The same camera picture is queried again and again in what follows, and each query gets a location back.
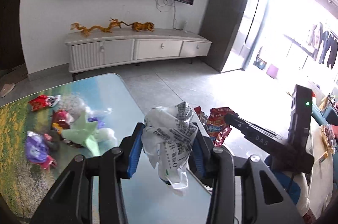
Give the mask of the dark brown entrance door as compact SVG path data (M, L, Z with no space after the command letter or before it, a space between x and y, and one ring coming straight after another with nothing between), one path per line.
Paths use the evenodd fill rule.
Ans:
M1 70L25 62L19 26L20 0L1 0Z

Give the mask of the white power strip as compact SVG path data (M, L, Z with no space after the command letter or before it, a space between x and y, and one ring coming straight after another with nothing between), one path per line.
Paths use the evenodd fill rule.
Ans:
M184 26L183 26L183 31L186 32L187 31L187 25L188 25L188 21L186 20L184 22Z

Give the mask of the white tv cabinet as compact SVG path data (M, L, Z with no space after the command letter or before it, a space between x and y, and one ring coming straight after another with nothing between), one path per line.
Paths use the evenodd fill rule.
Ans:
M65 44L73 80L77 74L101 68L207 56L211 47L206 38L175 29L136 32L118 28L112 33L93 32L88 37L70 33Z

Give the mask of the dark grey tall cabinet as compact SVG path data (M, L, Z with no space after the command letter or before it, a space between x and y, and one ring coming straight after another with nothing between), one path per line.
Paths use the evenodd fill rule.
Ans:
M248 0L208 0L199 35L211 41L205 63L222 72Z

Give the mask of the purple snack wrapper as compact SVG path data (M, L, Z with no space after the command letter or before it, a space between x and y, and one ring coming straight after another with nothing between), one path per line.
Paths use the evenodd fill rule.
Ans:
M44 137L33 131L26 132L25 156L29 162L40 166L44 170L57 167L56 160L49 154L49 148Z

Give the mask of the golden tiger figurine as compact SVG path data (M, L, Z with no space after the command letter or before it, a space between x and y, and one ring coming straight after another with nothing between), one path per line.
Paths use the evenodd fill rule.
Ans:
M122 21L122 23L126 25L127 27L131 27L132 30L136 32L141 32L141 31L153 32L155 29L155 25L151 22L146 22L146 23L133 22L131 24L127 24Z

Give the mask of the purple stool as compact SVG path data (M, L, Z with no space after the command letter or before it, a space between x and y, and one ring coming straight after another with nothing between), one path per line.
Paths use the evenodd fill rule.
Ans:
M278 71L279 69L276 66L274 66L273 64L270 64L270 66L268 67L266 71L266 74L270 76L271 78L276 79Z

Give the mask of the golden dragon figurine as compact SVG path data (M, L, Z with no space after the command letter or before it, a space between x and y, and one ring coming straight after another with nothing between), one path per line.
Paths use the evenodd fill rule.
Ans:
M110 23L107 27L103 27L100 25L93 25L89 28L82 26L80 23L76 22L71 24L70 30L78 30L83 36L88 37L90 33L94 30L99 30L104 33L112 33L114 27L121 28L121 21L118 21L118 19L110 19Z

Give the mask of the hanging dark clothes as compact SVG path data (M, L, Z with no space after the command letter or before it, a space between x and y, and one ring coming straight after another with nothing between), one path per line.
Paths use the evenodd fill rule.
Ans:
M337 59L337 34L327 23L319 22L311 27L306 43L311 48L313 60L332 70Z

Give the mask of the red snack wrapper on table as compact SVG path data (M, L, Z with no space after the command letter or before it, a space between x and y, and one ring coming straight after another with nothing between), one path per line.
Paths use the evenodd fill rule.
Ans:
M31 106L31 110L34 112L44 108L54 107L59 103L60 100L61 100L60 95L56 96L40 95L30 100L28 104Z

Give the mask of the white printed plastic bag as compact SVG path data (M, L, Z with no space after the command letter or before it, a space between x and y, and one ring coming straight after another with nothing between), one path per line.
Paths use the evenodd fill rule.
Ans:
M193 115L184 101L172 107L155 107L144 118L143 151L160 180L178 196L188 188L188 157L198 132Z

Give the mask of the clear crumpled plastic bag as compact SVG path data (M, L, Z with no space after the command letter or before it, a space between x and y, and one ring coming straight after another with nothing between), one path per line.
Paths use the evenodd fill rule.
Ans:
M106 121L113 113L111 108L92 109L85 101L76 95L63 96L59 102L59 109L64 109L71 115L71 126L80 120L81 113L85 112L87 122L97 122L94 138L98 143L103 141L117 142L113 129L106 125Z

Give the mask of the red yellow snack wrapper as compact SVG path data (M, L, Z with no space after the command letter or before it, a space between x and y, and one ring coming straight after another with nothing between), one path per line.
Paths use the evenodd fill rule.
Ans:
M51 129L55 130L60 135L63 130L70 129L70 124L73 121L74 118L68 113L68 111L65 111L64 109L53 111Z

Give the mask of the beige slipper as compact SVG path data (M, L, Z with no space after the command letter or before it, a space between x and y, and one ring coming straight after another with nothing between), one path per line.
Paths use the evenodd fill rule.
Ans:
M7 94L9 94L15 87L14 83L7 84L5 83L0 91L0 96L5 97Z

